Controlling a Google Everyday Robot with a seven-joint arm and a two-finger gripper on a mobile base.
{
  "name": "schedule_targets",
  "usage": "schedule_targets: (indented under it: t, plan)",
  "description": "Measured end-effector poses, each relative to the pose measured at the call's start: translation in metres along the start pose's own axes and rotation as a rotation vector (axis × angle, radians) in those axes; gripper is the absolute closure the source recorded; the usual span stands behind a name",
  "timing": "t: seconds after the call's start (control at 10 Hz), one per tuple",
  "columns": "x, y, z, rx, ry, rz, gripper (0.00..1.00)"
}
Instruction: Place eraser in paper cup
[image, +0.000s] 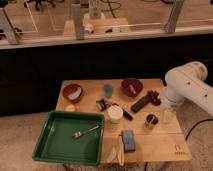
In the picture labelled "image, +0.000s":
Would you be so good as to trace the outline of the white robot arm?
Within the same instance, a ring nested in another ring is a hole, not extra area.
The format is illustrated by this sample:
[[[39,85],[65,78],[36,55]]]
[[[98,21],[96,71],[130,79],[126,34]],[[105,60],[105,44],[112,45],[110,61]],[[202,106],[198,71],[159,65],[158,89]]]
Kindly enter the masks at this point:
[[[166,86],[160,94],[163,123],[167,124],[173,119],[185,99],[213,116],[213,87],[205,83],[207,76],[207,67],[199,61],[175,67],[165,74]]]

